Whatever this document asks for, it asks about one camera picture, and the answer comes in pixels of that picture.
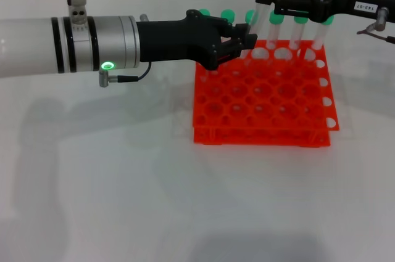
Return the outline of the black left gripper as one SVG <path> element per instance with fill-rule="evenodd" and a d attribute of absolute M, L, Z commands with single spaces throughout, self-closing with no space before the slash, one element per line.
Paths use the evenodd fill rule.
<path fill-rule="evenodd" d="M 181 20 L 140 21 L 137 27 L 141 62 L 192 60 L 206 70 L 237 59 L 257 41 L 246 23 L 233 25 L 192 9 Z"/>

